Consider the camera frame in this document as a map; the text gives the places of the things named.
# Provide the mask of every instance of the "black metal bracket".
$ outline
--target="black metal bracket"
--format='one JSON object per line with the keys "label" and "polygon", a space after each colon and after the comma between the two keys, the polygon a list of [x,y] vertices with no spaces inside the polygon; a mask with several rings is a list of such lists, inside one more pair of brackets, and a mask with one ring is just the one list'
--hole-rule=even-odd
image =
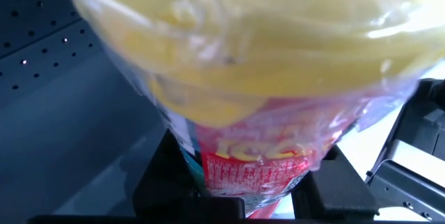
{"label": "black metal bracket", "polygon": [[445,221],[445,189],[391,160],[380,164],[369,188],[380,207],[404,206],[430,221]]}

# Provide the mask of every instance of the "dark gray wall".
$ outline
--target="dark gray wall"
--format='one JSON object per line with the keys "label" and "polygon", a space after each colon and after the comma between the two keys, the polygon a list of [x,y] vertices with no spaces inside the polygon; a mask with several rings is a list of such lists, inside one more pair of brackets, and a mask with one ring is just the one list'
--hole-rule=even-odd
{"label": "dark gray wall", "polygon": [[70,0],[0,8],[0,223],[132,214],[129,197],[164,132],[156,109]]}

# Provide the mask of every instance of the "perforated metal panel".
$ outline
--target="perforated metal panel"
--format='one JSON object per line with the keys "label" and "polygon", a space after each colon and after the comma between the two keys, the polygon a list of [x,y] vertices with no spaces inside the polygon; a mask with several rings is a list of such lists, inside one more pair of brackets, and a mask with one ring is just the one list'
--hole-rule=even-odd
{"label": "perforated metal panel", "polygon": [[70,0],[0,0],[0,223],[131,214],[161,139]]}

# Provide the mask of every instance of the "plastic bag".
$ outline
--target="plastic bag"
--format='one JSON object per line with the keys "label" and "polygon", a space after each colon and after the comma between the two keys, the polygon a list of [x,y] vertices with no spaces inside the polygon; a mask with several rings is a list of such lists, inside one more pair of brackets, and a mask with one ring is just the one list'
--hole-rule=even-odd
{"label": "plastic bag", "polygon": [[444,52],[445,0],[73,1],[161,109],[202,193],[247,213],[407,99]]}

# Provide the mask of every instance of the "white surface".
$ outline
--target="white surface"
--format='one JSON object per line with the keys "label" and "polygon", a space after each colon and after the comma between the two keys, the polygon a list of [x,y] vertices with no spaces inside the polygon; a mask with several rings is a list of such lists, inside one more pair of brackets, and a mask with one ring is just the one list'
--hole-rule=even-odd
{"label": "white surface", "polygon": [[[431,69],[422,78],[445,78],[445,61]],[[366,172],[372,169],[400,110],[401,107],[397,108],[379,122],[360,133],[352,130],[339,143],[341,151],[363,180],[366,178]]]}
{"label": "white surface", "polygon": [[[439,63],[436,67],[422,76],[424,78],[444,79],[445,78],[445,61]],[[338,144],[341,151],[348,158],[354,169],[365,180],[366,172],[372,169],[383,144],[385,143],[391,128],[393,127],[401,106],[392,111],[386,117],[375,123],[373,126],[358,133],[353,129],[343,137]],[[412,159],[410,154],[404,155],[398,153],[397,159]],[[404,207],[387,207],[379,210],[380,215],[375,216],[375,220],[379,221],[427,221],[425,218],[414,213]],[[293,205],[291,196],[286,196],[275,211],[273,218],[294,218]]]}

